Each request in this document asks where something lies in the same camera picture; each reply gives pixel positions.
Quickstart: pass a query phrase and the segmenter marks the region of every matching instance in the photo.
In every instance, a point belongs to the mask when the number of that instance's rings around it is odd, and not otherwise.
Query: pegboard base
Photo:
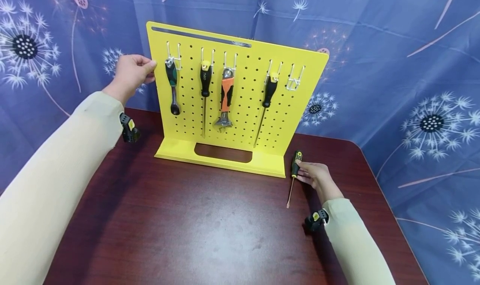
[[[155,157],[285,178],[283,156],[271,155],[254,150],[252,152],[252,161],[242,163],[197,155],[195,153],[195,145],[196,142],[188,140],[164,138]]]

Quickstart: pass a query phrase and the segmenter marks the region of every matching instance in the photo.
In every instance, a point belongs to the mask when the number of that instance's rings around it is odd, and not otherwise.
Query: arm
[[[120,58],[113,82],[75,109],[0,197],[3,283],[43,283],[88,182],[119,139],[123,103],[155,67],[154,61],[132,67],[129,59],[137,56]]]
[[[325,231],[351,285],[395,284],[385,259],[359,214],[344,198],[326,165],[300,162],[299,180],[317,191],[329,216]]]

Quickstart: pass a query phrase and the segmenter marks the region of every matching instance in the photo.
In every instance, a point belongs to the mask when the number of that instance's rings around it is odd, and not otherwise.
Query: yellow pegboard
[[[155,77],[165,134],[155,156],[284,178],[283,156],[325,68],[328,55],[157,22],[148,22],[146,27],[152,59],[158,62]],[[177,102],[181,113],[177,116],[170,112],[171,88],[164,65],[168,52],[176,58],[178,69]],[[213,63],[210,96],[206,103],[205,138],[202,137],[203,97],[199,79],[202,55]],[[233,127],[220,133],[214,124],[220,116],[225,58],[226,67],[233,67],[236,62],[228,114]],[[282,65],[277,91],[260,126],[264,82],[270,63],[271,72],[277,72]],[[300,76],[297,89],[287,90],[287,84],[295,88],[295,83],[289,79],[299,79]],[[253,154],[252,161],[242,163],[199,156],[193,150],[196,143],[248,150]]]

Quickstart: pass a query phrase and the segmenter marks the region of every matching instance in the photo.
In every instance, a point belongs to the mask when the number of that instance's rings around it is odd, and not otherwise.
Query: screwdriver shaft
[[[288,194],[288,202],[287,202],[287,209],[290,208],[290,197],[292,196],[292,189],[293,189],[293,182],[295,178],[292,178],[292,184],[290,185],[290,193]]]

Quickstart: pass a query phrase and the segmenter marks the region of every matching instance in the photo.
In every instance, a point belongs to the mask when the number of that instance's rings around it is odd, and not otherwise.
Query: ratchet handle
[[[222,112],[228,112],[230,110],[230,104],[232,102],[233,95],[233,80],[234,77],[222,80],[222,93],[221,93],[221,103],[222,103]]]
[[[212,79],[212,67],[209,61],[202,61],[201,65],[200,82],[202,83],[202,96],[207,98],[207,96],[210,96],[209,86]]]
[[[265,86],[265,98],[263,99],[262,106],[265,108],[270,107],[270,103],[272,101],[272,96],[277,90],[278,84],[278,75],[277,76],[268,76],[267,84]]]
[[[293,160],[292,160],[292,177],[293,178],[296,178],[298,173],[299,173],[299,169],[300,167],[297,165],[297,163],[295,161],[297,160],[300,160],[302,159],[302,153],[300,150],[295,150],[295,155],[293,157]]]
[[[168,83],[170,83],[170,86],[177,86],[177,69],[175,68],[175,62],[170,67],[165,64],[165,70],[167,71]]]

